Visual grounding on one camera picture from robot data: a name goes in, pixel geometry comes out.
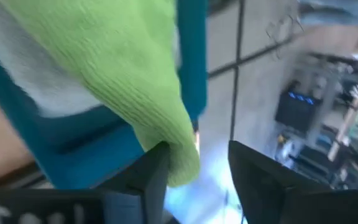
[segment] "blue light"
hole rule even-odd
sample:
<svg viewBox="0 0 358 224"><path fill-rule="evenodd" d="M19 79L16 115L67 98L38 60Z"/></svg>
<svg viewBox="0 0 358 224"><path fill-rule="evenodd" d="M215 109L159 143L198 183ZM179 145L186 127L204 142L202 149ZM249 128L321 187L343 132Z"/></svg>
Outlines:
<svg viewBox="0 0 358 224"><path fill-rule="evenodd" d="M310 98L307 98L306 99L306 101L309 103L309 104L311 104L311 105L313 105L314 103L313 103L313 100L312 99L310 99Z"/></svg>

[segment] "black device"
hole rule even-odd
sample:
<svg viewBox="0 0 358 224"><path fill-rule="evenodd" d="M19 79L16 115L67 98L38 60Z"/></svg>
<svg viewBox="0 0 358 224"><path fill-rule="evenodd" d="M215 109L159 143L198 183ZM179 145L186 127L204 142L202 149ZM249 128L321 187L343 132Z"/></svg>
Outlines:
<svg viewBox="0 0 358 224"><path fill-rule="evenodd" d="M0 223L160 223L168 155L160 143L95 189L0 189Z"/></svg>
<svg viewBox="0 0 358 224"><path fill-rule="evenodd" d="M312 96L286 91L280 95L275 120L306 135L320 104Z"/></svg>
<svg viewBox="0 0 358 224"><path fill-rule="evenodd" d="M333 191L236 141L229 163L248 224L358 224L358 190Z"/></svg>

